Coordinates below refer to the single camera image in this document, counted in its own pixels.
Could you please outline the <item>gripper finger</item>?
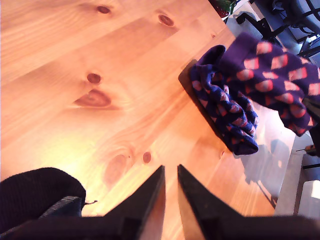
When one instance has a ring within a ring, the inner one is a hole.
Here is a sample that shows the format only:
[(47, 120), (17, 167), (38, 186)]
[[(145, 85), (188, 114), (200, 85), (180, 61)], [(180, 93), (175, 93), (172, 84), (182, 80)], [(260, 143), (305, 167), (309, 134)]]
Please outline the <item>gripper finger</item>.
[(109, 211), (105, 217), (144, 218), (164, 194), (165, 186), (165, 167), (161, 165), (132, 195)]
[(182, 191), (197, 218), (241, 218), (235, 209), (212, 194), (182, 164), (177, 166)]
[(320, 156), (320, 103), (309, 98), (304, 98), (302, 103), (306, 106), (307, 112), (315, 122), (314, 126), (309, 130), (313, 145), (315, 147), (315, 154)]

